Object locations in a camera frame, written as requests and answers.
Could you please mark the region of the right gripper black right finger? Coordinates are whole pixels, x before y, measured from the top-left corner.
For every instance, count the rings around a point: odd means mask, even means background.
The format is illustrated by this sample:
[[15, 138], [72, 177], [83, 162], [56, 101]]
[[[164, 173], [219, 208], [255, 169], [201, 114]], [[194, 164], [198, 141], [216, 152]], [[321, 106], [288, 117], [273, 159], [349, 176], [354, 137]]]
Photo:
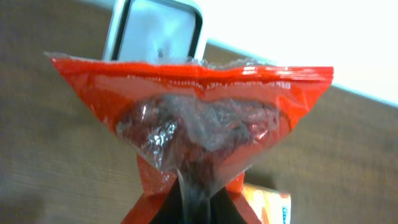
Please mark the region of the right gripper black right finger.
[[246, 224], [225, 187], [210, 198], [211, 224]]

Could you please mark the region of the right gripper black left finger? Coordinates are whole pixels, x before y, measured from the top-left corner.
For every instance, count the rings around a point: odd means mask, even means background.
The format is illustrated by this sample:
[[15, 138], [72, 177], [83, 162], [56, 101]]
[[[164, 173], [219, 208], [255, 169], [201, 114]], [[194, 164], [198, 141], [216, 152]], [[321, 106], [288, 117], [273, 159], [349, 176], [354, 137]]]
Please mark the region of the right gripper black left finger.
[[181, 224], [183, 221], [182, 196], [176, 180], [159, 211], [149, 224]]

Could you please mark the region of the orange tissue pack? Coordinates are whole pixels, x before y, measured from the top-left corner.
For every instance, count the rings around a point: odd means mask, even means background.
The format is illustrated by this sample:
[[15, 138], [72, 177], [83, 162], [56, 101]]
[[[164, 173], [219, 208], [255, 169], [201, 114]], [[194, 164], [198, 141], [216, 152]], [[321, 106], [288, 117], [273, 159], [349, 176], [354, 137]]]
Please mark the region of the orange tissue pack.
[[292, 202], [289, 193], [244, 184], [243, 196], [262, 224], [290, 224]]

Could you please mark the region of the red candy bag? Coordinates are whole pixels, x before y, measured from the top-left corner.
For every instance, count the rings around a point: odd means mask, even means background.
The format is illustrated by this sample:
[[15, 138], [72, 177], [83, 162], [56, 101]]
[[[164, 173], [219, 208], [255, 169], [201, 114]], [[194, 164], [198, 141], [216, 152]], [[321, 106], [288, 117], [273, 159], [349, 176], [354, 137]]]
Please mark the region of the red candy bag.
[[217, 66], [49, 54], [91, 112], [137, 153], [144, 193], [126, 223], [149, 223], [176, 180], [182, 223], [210, 223], [225, 187], [246, 223], [258, 219], [241, 176], [288, 136], [333, 81], [333, 67], [277, 67], [255, 60]]

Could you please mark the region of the white barcode scanner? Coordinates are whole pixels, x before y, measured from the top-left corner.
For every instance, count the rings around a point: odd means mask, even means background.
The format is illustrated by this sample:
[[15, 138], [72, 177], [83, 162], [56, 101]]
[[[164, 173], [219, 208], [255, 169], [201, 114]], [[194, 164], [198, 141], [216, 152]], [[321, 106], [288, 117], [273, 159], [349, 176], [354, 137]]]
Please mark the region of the white barcode scanner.
[[153, 63], [201, 60], [207, 39], [206, 20], [198, 1], [117, 0], [102, 59]]

